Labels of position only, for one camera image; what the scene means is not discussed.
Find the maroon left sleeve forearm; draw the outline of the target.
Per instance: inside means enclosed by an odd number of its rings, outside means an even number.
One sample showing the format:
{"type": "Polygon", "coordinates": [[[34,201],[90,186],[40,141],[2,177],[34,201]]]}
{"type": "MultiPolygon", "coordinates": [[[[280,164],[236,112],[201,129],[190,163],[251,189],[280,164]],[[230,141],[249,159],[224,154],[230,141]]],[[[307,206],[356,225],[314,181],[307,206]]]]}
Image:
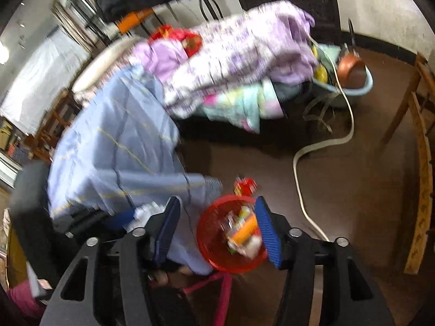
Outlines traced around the maroon left sleeve forearm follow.
{"type": "Polygon", "coordinates": [[[46,306],[32,296],[29,280],[8,289],[6,294],[23,316],[30,319],[41,319],[43,316],[46,306]]]}

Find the left hand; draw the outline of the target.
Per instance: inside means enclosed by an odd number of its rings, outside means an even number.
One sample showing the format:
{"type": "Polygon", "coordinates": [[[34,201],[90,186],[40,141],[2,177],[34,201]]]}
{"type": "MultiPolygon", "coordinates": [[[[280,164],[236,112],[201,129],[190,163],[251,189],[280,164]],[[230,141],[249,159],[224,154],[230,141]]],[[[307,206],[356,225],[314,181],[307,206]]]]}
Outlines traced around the left hand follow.
{"type": "Polygon", "coordinates": [[[153,272],[149,277],[149,285],[151,288],[161,288],[169,286],[175,289],[183,289],[188,287],[193,281],[195,273],[187,266],[181,266],[175,272],[164,272],[158,270],[153,272]]]}

